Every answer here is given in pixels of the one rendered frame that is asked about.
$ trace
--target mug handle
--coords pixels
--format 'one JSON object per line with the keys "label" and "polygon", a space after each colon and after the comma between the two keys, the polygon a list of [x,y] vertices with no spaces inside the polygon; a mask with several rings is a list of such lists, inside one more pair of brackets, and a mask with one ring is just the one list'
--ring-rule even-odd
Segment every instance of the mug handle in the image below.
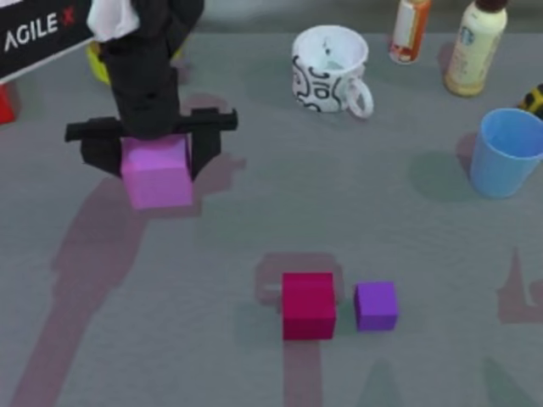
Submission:
{"label": "mug handle", "polygon": [[[347,104],[350,111],[361,119],[368,119],[375,108],[370,88],[357,77],[351,78],[348,86]],[[362,99],[363,107],[358,103],[359,99]]]}

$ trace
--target bottle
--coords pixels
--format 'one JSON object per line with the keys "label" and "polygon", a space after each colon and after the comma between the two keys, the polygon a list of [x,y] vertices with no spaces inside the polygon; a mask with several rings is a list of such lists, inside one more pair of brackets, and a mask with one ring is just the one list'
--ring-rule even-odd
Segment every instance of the bottle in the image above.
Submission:
{"label": "bottle", "polygon": [[483,91],[506,29],[506,6],[507,0],[475,0],[467,7],[445,72],[445,87],[451,93],[469,98]]}
{"label": "bottle", "polygon": [[432,0],[400,0],[389,56],[397,64],[418,58]]}

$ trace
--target bottle label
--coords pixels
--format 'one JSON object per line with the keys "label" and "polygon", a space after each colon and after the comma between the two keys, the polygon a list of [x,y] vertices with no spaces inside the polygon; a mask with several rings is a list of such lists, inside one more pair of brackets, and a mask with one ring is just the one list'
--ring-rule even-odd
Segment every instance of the bottle label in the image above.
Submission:
{"label": "bottle label", "polygon": [[479,87],[483,84],[501,39],[501,33],[477,32],[463,25],[458,32],[448,76],[456,84]]}
{"label": "bottle label", "polygon": [[408,64],[417,59],[431,4],[430,0],[422,4],[400,1],[389,50],[390,57],[396,62]]}

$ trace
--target yellow bowl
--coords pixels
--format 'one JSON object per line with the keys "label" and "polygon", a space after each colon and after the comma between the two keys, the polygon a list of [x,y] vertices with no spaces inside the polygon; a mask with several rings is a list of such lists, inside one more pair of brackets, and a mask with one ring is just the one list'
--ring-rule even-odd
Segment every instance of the yellow bowl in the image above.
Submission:
{"label": "yellow bowl", "polygon": [[[100,52],[100,46],[97,42],[93,41],[87,47],[87,58],[88,63],[91,65],[91,71],[99,81],[109,85],[109,75],[108,70],[105,67],[104,63],[98,58]],[[173,59],[178,59],[181,57],[181,49],[178,49],[174,54]]]}

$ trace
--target block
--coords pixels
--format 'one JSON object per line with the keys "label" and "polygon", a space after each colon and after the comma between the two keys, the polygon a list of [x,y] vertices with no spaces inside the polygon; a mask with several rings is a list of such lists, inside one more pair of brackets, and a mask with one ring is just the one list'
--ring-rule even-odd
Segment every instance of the block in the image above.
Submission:
{"label": "block", "polygon": [[14,107],[9,100],[8,89],[0,85],[0,125],[6,125],[15,121]]}
{"label": "block", "polygon": [[393,282],[359,282],[355,286],[356,327],[359,332],[391,331],[398,321]]}
{"label": "block", "polygon": [[333,273],[283,274],[283,340],[332,339],[336,325]]}
{"label": "block", "polygon": [[172,208],[193,203],[188,140],[183,135],[155,141],[126,138],[120,172],[134,209]]}

